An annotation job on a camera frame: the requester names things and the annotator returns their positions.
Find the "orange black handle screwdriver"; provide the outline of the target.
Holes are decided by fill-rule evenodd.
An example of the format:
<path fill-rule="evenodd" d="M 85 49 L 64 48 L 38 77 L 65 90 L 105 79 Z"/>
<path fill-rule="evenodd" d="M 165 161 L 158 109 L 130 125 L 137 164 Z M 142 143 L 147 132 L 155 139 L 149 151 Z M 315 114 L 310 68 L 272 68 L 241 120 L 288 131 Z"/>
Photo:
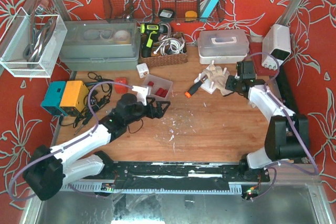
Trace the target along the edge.
<path fill-rule="evenodd" d="M 190 98 L 194 93 L 198 91 L 200 86 L 208 79 L 208 75 L 204 75 L 202 78 L 200 78 L 196 83 L 194 83 L 186 92 L 185 96 L 187 98 Z"/>

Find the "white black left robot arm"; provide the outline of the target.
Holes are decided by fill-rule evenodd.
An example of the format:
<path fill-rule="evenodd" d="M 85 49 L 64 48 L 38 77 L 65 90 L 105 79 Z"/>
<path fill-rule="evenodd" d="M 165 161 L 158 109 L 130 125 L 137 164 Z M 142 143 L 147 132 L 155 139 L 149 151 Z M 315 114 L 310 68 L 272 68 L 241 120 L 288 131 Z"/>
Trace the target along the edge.
<path fill-rule="evenodd" d="M 36 148 L 23 179 L 45 201 L 64 185 L 108 170 L 112 159 L 96 149 L 122 136 L 134 122 L 162 118 L 170 104 L 152 97 L 141 102 L 134 94 L 124 94 L 115 108 L 88 131 L 60 145 Z"/>

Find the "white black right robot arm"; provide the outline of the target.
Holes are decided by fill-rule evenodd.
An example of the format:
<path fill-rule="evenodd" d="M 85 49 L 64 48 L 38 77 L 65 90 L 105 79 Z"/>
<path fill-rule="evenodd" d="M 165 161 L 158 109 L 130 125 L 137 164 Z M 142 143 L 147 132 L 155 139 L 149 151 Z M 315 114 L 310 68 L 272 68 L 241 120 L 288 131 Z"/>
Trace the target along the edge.
<path fill-rule="evenodd" d="M 264 146 L 246 154 L 241 161 L 249 169 L 266 168 L 290 159 L 307 157 L 314 162 L 309 147 L 309 123 L 305 115 L 286 107 L 263 79 L 257 79 L 252 61 L 239 61 L 237 73 L 230 75 L 225 88 L 255 105 L 268 121 Z"/>

